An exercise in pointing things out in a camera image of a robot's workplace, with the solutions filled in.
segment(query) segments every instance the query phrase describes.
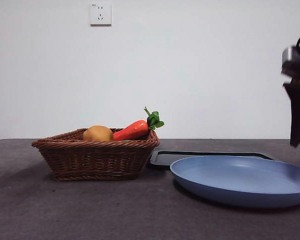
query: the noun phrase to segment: baking tray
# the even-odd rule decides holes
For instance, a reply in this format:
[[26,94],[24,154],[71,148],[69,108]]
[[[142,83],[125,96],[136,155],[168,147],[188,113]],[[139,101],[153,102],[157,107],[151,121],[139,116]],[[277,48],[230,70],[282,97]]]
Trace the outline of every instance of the baking tray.
[[275,160],[263,153],[259,152],[201,152],[201,151],[169,151],[157,150],[152,153],[148,161],[148,167],[170,170],[170,165],[180,159],[196,157],[196,156],[240,156],[255,157],[261,159]]

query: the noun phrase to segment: gray table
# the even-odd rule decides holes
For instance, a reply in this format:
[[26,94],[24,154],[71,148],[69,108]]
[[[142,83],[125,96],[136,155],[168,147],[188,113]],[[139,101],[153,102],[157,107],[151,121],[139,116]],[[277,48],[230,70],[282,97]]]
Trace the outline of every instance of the gray table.
[[[221,205],[152,168],[131,181],[57,182],[32,141],[0,140],[0,240],[300,240],[300,205]],[[258,152],[300,166],[288,140],[162,139],[156,150]]]

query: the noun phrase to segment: wicker basket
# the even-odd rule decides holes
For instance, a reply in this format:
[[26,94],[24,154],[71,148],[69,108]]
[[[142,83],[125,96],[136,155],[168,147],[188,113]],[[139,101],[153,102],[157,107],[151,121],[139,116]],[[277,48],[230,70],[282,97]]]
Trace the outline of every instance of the wicker basket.
[[[111,128],[112,132],[121,129]],[[153,130],[143,138],[129,141],[82,140],[85,130],[32,142],[51,168],[55,180],[136,179],[153,149],[160,144]]]

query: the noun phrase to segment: carrot leaves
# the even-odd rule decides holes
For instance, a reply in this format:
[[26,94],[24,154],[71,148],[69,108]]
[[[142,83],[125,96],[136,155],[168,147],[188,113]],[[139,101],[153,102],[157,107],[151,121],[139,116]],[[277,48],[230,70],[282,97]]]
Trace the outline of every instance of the carrot leaves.
[[160,121],[159,112],[153,111],[150,113],[146,107],[144,107],[144,110],[148,114],[146,123],[148,124],[149,130],[155,130],[156,128],[160,128],[165,125],[163,121]]

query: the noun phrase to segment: wall socket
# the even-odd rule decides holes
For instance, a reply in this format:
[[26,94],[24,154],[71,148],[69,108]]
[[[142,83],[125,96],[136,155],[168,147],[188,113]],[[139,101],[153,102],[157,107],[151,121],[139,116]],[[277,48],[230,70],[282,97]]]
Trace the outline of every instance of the wall socket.
[[111,25],[111,3],[94,2],[90,5],[90,25]]

